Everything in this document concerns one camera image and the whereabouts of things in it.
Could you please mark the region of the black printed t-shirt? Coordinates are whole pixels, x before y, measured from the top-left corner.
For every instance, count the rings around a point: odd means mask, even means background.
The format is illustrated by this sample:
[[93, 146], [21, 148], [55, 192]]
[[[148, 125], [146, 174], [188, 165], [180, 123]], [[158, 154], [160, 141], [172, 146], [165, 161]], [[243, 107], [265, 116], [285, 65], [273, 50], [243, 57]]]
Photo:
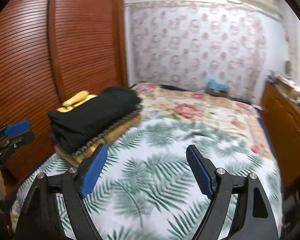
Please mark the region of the black printed t-shirt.
[[114, 122], [132, 113], [140, 103], [141, 98], [134, 90], [108, 87], [68, 112], [49, 111], [52, 137], [66, 153], [72, 154]]

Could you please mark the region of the golden yellow folded cloth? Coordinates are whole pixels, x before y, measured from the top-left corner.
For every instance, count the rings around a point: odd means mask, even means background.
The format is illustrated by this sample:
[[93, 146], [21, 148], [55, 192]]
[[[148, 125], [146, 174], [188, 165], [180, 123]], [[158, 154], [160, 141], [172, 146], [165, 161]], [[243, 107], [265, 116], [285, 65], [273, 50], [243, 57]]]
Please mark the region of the golden yellow folded cloth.
[[90, 157], [99, 144], [109, 146], [117, 141], [131, 127], [136, 126], [142, 120], [142, 115], [134, 111], [122, 119], [114, 122], [106, 130], [93, 139], [89, 140], [85, 146], [79, 148], [74, 153], [66, 153], [61, 146], [55, 145], [56, 153], [69, 162], [72, 166], [78, 167], [83, 159]]

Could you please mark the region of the dark patterned folded cloth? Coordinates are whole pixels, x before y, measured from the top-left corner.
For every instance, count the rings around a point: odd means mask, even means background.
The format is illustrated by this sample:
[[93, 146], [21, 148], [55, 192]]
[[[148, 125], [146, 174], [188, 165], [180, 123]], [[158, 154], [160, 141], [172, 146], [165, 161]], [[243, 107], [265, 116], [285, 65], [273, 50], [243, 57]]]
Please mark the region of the dark patterned folded cloth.
[[99, 144], [110, 145], [115, 142], [119, 137], [121, 137], [127, 130], [133, 126], [139, 124], [142, 120], [142, 104], [136, 105], [135, 109], [129, 114], [125, 115], [119, 120], [115, 121], [112, 125], [106, 128], [103, 132], [88, 140], [83, 146], [79, 147], [72, 153], [66, 152], [64, 149], [59, 146], [60, 151], [63, 154], [70, 155], [74, 158], [79, 156], [88, 157], [92, 152], [97, 148]]

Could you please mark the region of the floral and palm bedspread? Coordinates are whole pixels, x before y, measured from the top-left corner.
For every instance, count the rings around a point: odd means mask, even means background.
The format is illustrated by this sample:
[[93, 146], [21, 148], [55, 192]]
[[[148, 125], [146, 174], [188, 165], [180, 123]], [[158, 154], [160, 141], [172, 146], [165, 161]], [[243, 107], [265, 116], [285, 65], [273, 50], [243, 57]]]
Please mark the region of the floral and palm bedspread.
[[[279, 239], [280, 171], [258, 112], [245, 103], [153, 83], [133, 88], [142, 120], [113, 144], [94, 190], [56, 152], [19, 187], [15, 239]], [[203, 195], [186, 160], [215, 166]]]

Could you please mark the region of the bright yellow cloth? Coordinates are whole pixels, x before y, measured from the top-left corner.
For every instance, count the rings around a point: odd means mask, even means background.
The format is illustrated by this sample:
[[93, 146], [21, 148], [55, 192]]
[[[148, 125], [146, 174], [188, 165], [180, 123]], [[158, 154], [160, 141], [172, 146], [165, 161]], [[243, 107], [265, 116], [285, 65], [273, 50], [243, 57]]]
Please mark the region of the bright yellow cloth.
[[66, 113], [74, 108], [84, 104], [85, 102], [89, 101], [90, 99], [93, 99], [97, 97], [95, 94], [90, 94], [88, 91], [83, 90], [77, 94], [75, 94], [70, 99], [66, 100], [61, 104], [61, 107], [57, 109], [58, 112]]

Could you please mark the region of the wooden sideboard cabinet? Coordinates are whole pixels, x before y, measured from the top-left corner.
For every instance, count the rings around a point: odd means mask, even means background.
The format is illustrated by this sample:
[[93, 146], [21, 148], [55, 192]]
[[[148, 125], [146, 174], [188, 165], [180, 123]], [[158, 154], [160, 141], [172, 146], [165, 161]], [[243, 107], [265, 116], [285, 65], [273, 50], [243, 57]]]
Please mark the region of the wooden sideboard cabinet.
[[261, 107], [283, 186], [287, 189], [300, 177], [300, 108], [269, 82], [263, 90]]

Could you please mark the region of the wooden louvered wardrobe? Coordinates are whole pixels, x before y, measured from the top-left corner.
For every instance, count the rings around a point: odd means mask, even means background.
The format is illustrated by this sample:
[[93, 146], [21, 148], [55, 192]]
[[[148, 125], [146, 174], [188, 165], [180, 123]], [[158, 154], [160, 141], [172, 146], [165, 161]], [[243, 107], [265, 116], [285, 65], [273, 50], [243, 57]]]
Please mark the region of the wooden louvered wardrobe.
[[53, 152], [48, 111], [75, 93], [127, 85], [121, 0], [0, 0], [0, 125], [35, 140], [7, 162], [13, 185]]

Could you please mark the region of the clutter on sideboard top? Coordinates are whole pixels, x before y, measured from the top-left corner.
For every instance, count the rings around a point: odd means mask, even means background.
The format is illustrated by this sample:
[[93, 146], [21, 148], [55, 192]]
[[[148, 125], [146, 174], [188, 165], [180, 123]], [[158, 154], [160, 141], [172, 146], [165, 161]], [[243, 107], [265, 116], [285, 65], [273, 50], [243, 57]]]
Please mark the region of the clutter on sideboard top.
[[270, 69], [268, 81], [274, 84], [285, 98], [300, 107], [300, 86], [292, 79], [290, 61], [284, 62], [283, 69], [284, 72]]

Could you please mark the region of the patterned fabric headboard cover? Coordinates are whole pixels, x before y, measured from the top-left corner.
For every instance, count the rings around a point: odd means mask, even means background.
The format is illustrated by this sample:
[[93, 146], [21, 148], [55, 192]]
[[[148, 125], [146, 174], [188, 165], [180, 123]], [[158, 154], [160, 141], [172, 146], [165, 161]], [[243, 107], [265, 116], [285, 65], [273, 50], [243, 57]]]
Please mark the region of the patterned fabric headboard cover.
[[259, 14], [246, 5], [130, 3], [133, 75], [138, 81], [202, 91], [210, 81], [253, 101], [266, 59]]

